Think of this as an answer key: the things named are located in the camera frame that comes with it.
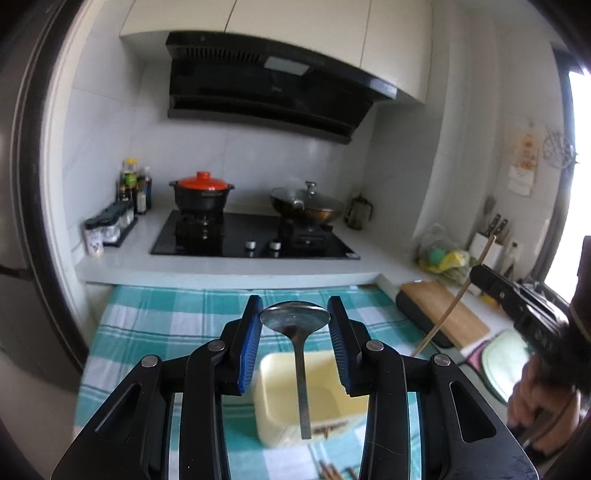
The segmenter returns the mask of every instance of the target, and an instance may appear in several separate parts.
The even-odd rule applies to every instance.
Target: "gas stove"
[[[299,225],[271,215],[223,213],[198,216],[173,210],[153,255],[229,258],[309,258],[358,260],[332,226]]]

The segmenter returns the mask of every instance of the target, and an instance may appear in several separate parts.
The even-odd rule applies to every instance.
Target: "white cabinet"
[[[236,0],[226,32],[270,38],[359,67],[370,0]]]
[[[361,68],[424,102],[430,63],[431,0],[371,0]]]
[[[167,60],[165,42],[172,30],[223,32],[234,0],[135,0],[121,38],[148,60]]]
[[[234,0],[135,0],[121,35],[155,30],[223,31]]]

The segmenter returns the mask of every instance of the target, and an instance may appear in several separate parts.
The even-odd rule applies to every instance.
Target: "cutting board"
[[[434,324],[455,297],[444,285],[436,281],[405,283],[401,290]],[[462,349],[481,340],[490,329],[460,302],[443,323],[441,331],[455,347]]]

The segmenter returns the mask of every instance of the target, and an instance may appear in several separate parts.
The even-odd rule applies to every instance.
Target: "red pot lid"
[[[197,176],[178,181],[181,187],[192,190],[227,190],[228,184],[220,179],[213,179],[208,171],[198,171]]]

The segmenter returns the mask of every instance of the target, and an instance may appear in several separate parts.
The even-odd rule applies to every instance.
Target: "range hood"
[[[236,121],[349,143],[393,85],[344,62],[282,42],[172,32],[169,118]]]

